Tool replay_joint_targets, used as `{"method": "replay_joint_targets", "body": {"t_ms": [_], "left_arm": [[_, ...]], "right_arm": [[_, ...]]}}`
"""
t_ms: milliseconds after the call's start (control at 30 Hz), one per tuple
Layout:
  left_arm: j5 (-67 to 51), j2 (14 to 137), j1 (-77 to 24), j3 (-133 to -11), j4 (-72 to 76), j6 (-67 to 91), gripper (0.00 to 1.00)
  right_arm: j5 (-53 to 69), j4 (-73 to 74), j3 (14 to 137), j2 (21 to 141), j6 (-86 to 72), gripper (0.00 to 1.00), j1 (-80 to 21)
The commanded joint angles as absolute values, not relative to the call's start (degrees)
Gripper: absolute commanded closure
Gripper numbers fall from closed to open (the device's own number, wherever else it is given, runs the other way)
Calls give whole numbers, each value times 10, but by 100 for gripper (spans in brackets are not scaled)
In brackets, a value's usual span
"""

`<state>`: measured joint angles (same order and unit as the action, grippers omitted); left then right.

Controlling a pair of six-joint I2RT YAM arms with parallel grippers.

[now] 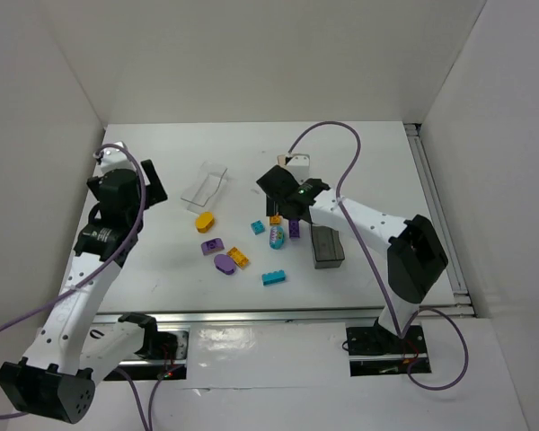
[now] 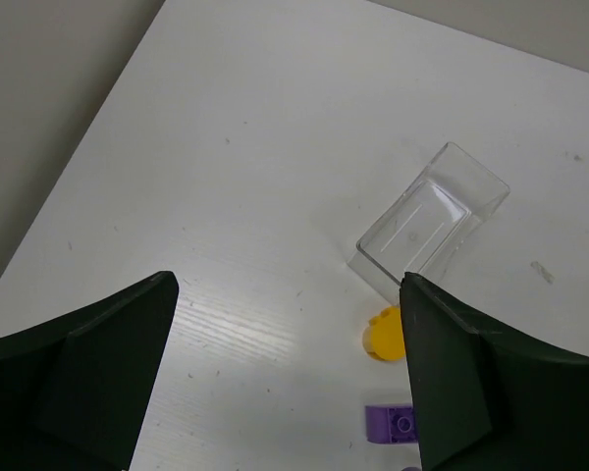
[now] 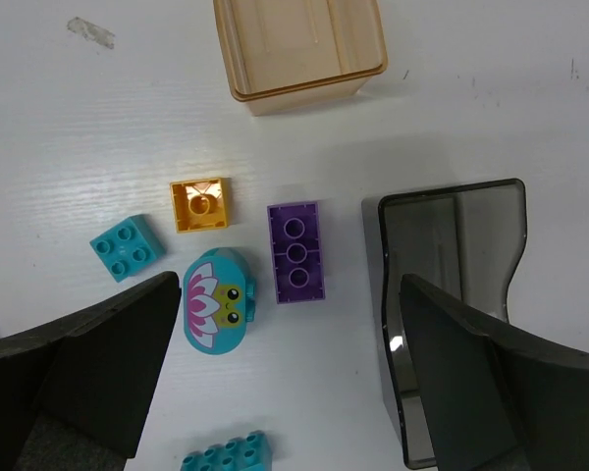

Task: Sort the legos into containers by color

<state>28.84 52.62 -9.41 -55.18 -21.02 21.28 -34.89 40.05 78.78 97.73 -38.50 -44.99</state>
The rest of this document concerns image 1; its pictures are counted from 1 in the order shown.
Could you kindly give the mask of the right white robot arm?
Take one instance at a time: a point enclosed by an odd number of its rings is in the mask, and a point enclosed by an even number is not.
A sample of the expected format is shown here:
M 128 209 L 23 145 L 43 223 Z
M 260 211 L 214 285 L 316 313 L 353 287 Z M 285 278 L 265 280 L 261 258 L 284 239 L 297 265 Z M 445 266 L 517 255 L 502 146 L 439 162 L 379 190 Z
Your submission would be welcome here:
M 406 219 L 382 213 L 343 197 L 320 179 L 300 183 L 278 165 L 257 184 L 283 217 L 331 228 L 358 241 L 385 300 L 378 324 L 404 338 L 449 263 L 431 221 L 423 215 Z

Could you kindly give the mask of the yellow rectangular lego brick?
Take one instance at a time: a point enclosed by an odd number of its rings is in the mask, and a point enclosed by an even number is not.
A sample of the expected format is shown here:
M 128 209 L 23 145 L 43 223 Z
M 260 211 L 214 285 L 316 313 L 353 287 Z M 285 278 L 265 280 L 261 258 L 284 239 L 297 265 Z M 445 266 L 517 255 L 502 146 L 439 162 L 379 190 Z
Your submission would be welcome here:
M 250 263 L 248 257 L 236 247 L 231 248 L 226 254 L 238 268 L 244 269 Z

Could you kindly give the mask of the small teal lego brick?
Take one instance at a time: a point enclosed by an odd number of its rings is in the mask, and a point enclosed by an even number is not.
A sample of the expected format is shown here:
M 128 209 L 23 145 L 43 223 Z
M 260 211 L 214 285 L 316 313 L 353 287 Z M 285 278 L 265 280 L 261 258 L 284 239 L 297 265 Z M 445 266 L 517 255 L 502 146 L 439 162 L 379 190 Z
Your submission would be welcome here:
M 266 227 L 265 227 L 264 223 L 261 220 L 257 220 L 255 222 L 252 222 L 251 223 L 251 229 L 252 229 L 252 232 L 255 235 L 264 233 L 266 231 Z

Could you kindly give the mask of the purple oval lego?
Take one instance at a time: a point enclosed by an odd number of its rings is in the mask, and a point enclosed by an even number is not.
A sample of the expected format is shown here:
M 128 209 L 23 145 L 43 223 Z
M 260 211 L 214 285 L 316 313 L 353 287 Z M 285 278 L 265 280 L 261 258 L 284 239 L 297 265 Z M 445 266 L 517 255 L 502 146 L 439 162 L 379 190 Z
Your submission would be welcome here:
M 225 275 L 232 275 L 236 270 L 234 260 L 225 254 L 217 254 L 214 257 L 214 265 L 217 270 Z

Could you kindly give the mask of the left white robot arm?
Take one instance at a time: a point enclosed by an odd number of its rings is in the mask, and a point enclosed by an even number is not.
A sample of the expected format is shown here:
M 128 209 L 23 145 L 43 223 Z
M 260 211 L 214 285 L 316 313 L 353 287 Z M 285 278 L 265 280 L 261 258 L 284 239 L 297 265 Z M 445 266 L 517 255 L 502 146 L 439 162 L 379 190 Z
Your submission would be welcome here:
M 178 345 L 155 318 L 138 312 L 89 339 L 103 298 L 137 243 L 140 214 L 167 196 L 149 160 L 103 165 L 87 186 L 96 204 L 77 236 L 61 299 L 22 358 L 0 368 L 0 387 L 17 411 L 69 424 L 85 416 L 96 386 L 121 361 L 173 357 Z

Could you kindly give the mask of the long teal lego brick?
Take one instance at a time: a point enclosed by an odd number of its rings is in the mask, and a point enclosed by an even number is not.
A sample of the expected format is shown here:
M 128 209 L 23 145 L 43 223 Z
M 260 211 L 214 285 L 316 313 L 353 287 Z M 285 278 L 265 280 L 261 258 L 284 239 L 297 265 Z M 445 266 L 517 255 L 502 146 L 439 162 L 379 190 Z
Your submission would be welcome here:
M 284 270 L 273 271 L 265 273 L 261 276 L 261 282 L 264 286 L 271 286 L 278 283 L 285 282 L 287 279 L 286 272 Z

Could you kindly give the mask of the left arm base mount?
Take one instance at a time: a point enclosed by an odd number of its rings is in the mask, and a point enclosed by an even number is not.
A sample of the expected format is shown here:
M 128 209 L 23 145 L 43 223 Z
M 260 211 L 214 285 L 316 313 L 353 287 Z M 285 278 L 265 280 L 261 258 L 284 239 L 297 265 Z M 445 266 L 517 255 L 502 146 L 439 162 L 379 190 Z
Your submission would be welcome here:
M 158 336 L 151 353 L 133 354 L 118 368 L 133 381 L 185 380 L 190 333 L 187 330 L 167 330 L 159 332 Z

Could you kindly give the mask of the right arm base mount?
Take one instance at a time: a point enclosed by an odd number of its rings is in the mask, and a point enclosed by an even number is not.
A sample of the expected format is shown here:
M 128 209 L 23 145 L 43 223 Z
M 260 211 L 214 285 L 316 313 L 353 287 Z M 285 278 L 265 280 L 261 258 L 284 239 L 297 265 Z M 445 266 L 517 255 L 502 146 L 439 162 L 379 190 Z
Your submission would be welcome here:
M 404 339 L 374 326 L 346 328 L 341 348 L 349 355 L 351 377 L 407 374 L 429 374 L 428 348 L 420 325 L 409 328 Z

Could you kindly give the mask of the small yellow lego brick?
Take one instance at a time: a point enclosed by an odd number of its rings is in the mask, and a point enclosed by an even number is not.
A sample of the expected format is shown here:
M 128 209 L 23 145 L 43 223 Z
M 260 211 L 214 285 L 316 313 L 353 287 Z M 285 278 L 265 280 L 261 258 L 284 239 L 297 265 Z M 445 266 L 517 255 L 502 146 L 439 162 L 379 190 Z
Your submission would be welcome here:
M 281 216 L 280 215 L 273 215 L 269 218 L 269 224 L 274 225 L 280 225 L 281 224 Z

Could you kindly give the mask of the purple sloped lego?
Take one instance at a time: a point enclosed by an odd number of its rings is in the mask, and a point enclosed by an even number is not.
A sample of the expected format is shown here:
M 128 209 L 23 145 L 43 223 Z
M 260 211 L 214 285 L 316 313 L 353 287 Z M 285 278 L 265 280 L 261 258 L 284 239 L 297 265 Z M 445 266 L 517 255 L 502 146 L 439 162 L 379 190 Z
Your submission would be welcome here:
M 204 241 L 200 244 L 202 254 L 204 256 L 223 251 L 225 245 L 220 238 L 214 238 L 211 240 Z

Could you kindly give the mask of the yellow oval lego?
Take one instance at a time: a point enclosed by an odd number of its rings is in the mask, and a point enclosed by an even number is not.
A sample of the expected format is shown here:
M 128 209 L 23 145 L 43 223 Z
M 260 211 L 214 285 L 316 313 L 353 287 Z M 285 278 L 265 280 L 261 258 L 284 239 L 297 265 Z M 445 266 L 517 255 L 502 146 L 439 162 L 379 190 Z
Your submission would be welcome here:
M 215 224 L 215 217 L 211 212 L 201 213 L 195 220 L 195 227 L 199 233 L 208 232 Z

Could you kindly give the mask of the teal oval flower lego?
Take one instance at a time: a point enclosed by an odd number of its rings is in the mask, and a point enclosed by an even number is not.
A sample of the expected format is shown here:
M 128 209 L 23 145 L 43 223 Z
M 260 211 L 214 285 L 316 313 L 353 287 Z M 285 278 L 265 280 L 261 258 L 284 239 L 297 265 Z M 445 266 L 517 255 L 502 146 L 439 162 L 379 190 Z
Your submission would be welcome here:
M 278 225 L 274 225 L 269 231 L 269 246 L 273 250 L 279 250 L 285 242 L 286 236 L 283 228 Z

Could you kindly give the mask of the purple rectangular lego brick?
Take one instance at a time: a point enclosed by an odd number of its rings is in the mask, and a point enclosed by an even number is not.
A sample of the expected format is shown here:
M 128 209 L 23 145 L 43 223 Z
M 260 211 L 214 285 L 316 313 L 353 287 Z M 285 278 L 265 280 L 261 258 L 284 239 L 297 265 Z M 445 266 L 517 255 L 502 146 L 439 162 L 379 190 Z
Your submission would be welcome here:
M 298 220 L 288 221 L 288 234 L 291 239 L 300 238 L 300 225 Z

